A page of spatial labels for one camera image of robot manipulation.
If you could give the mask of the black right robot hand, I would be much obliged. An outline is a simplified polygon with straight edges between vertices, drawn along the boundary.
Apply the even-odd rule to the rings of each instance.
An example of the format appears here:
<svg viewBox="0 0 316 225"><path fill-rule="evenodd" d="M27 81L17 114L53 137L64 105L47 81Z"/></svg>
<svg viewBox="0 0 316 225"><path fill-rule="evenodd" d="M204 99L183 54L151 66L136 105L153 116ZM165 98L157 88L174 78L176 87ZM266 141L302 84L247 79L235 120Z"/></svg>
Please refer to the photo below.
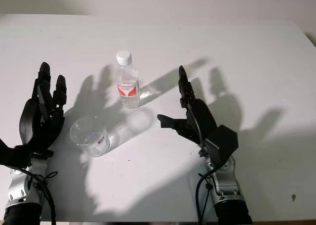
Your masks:
<svg viewBox="0 0 316 225"><path fill-rule="evenodd" d="M178 87L181 95L180 105L186 109L185 119L173 119L162 114L158 114L157 119L162 128L173 129L178 135L204 148L207 136L217 125L206 103L196 98L183 66L179 67Z"/></svg>

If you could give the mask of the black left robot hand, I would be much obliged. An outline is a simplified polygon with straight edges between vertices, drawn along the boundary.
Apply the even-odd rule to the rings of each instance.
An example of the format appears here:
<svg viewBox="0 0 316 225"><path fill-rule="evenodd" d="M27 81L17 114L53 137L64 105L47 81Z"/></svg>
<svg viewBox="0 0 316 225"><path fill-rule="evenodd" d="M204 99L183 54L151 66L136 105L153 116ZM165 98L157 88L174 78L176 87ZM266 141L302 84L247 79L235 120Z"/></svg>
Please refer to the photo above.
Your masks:
<svg viewBox="0 0 316 225"><path fill-rule="evenodd" d="M65 77L59 75L50 92L50 66L43 62L35 79L32 96L25 103L19 122L22 148L29 153L44 153L59 136L67 101Z"/></svg>

